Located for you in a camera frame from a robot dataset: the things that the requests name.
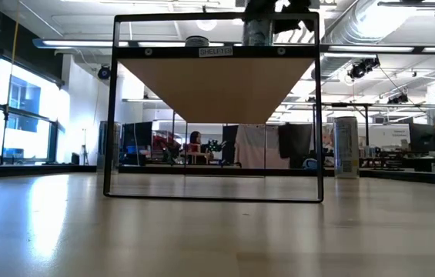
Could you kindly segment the round ceiling light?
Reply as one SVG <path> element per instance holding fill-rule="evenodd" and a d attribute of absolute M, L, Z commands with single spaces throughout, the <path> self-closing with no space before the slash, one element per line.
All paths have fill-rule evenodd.
<path fill-rule="evenodd" d="M 196 25 L 199 29 L 210 32 L 217 26 L 216 20 L 197 20 Z"/>

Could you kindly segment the ceiling light strip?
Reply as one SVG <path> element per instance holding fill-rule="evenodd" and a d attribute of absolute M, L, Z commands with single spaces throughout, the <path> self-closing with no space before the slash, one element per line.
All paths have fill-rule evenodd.
<path fill-rule="evenodd" d="M 112 41 L 103 40 L 58 40 L 58 39 L 41 39 L 32 40 L 36 48 L 111 48 Z"/>
<path fill-rule="evenodd" d="M 434 46 L 322 45 L 323 52 L 435 54 Z"/>

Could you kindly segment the black hanging cloth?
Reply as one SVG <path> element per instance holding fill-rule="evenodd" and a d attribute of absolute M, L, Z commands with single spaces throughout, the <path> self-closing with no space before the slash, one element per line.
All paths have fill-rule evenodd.
<path fill-rule="evenodd" d="M 223 142 L 225 145 L 222 148 L 222 159 L 229 164 L 233 164 L 235 161 L 235 144 L 238 127 L 238 125 L 223 126 Z"/>
<path fill-rule="evenodd" d="M 278 127 L 280 157 L 286 159 L 309 154 L 312 133 L 313 127 L 308 124 L 280 125 Z"/>

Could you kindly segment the white hanging cloth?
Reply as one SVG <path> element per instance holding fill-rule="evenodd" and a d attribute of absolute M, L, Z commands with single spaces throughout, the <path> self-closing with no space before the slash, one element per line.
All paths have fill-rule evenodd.
<path fill-rule="evenodd" d="M 238 125 L 234 162 L 242 169 L 289 169 L 289 158 L 279 153 L 278 127 Z"/>

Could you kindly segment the small wooden table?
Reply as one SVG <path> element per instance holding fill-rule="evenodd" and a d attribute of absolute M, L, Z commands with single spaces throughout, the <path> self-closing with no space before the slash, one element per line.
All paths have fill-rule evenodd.
<path fill-rule="evenodd" d="M 186 163 L 188 165 L 206 165 L 208 163 L 208 155 L 201 152 L 188 152 L 186 154 Z"/>

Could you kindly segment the red fabric item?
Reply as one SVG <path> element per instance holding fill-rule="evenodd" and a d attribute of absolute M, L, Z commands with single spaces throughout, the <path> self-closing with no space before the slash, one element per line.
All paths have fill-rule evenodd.
<path fill-rule="evenodd" d="M 152 150 L 153 151 L 175 151 L 179 150 L 181 145 L 171 135 L 169 137 L 154 135 L 152 137 Z"/>

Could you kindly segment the black monitor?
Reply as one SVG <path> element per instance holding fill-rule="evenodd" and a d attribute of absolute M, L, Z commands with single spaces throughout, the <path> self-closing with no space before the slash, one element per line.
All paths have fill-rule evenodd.
<path fill-rule="evenodd" d="M 122 126 L 122 144 L 147 146 L 152 143 L 152 122 L 129 123 Z"/>
<path fill-rule="evenodd" d="M 413 152 L 435 151 L 434 127 L 432 125 L 409 124 L 410 149 Z"/>

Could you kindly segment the white sign board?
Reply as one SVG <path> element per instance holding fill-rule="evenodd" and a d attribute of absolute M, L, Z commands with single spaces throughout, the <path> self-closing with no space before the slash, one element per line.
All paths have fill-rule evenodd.
<path fill-rule="evenodd" d="M 410 142 L 409 125 L 373 125 L 369 127 L 371 146 L 380 148 L 401 146 L 403 140 Z"/>

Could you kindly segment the cluttered workbench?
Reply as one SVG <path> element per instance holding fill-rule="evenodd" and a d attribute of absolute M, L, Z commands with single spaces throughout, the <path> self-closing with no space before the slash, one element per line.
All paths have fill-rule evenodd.
<path fill-rule="evenodd" d="M 360 148 L 360 168 L 401 171 L 407 151 L 397 147 L 367 145 Z"/>

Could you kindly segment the thin tripod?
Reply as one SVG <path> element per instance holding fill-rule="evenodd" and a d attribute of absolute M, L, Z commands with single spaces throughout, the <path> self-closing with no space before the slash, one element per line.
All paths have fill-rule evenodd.
<path fill-rule="evenodd" d="M 82 130 L 82 133 L 83 133 L 83 143 L 81 146 L 82 164 L 89 165 L 88 151 L 86 148 L 86 129 L 85 128 Z"/>

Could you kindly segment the wooden shelf black metal frame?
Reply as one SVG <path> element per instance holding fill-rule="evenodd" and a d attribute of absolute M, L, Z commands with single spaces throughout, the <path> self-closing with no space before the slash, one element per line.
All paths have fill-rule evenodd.
<path fill-rule="evenodd" d="M 313 42 L 271 46 L 136 47 L 120 44 L 128 22 L 244 19 L 244 12 L 116 15 L 112 37 L 107 153 L 102 193 L 111 197 L 118 66 L 123 65 L 188 123 L 264 124 L 306 70 L 320 73 L 316 12 L 270 13 L 252 19 L 313 20 Z"/>

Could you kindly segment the silver ventilation duct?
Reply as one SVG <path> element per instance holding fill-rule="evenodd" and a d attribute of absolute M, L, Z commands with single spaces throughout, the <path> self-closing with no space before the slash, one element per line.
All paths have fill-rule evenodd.
<path fill-rule="evenodd" d="M 397 30 L 405 18 L 397 18 L 390 7 L 378 6 L 382 0 L 356 0 L 333 27 L 325 32 L 323 44 L 376 44 Z"/>

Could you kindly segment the black tall stand frame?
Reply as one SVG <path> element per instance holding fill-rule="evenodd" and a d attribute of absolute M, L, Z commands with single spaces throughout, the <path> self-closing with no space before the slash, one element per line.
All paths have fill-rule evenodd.
<path fill-rule="evenodd" d="M 365 128 L 365 138 L 366 146 L 370 144 L 370 134 L 369 134 L 369 107 L 372 104 L 369 103 L 352 103 L 352 102 L 322 102 L 321 104 L 313 103 L 313 151 L 316 154 L 321 154 L 323 152 L 322 147 L 322 119 L 321 114 L 323 106 L 335 108 L 348 108 L 351 107 L 355 111 L 358 111 L 364 117 L 364 128 Z"/>

